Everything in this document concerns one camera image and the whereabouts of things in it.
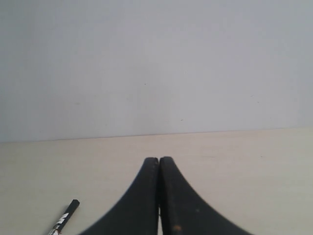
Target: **light wood surface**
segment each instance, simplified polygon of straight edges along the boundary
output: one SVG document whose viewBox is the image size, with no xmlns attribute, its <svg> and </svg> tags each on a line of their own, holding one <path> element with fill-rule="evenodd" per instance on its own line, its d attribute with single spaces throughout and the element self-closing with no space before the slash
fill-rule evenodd
<svg viewBox="0 0 313 235">
<path fill-rule="evenodd" d="M 77 235 L 123 195 L 145 157 L 172 156 L 217 211 L 255 235 L 313 233 L 313 128 L 0 144 L 0 234 Z"/>
</svg>

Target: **black curved edge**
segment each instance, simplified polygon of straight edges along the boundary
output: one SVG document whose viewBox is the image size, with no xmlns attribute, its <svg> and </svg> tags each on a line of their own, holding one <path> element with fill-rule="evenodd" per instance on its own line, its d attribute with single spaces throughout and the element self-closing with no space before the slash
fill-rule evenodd
<svg viewBox="0 0 313 235">
<path fill-rule="evenodd" d="M 164 235 L 251 235 L 203 201 L 171 157 L 161 158 L 159 164 L 160 212 Z"/>
<path fill-rule="evenodd" d="M 146 158 L 122 198 L 80 235 L 157 235 L 158 159 Z"/>
</svg>

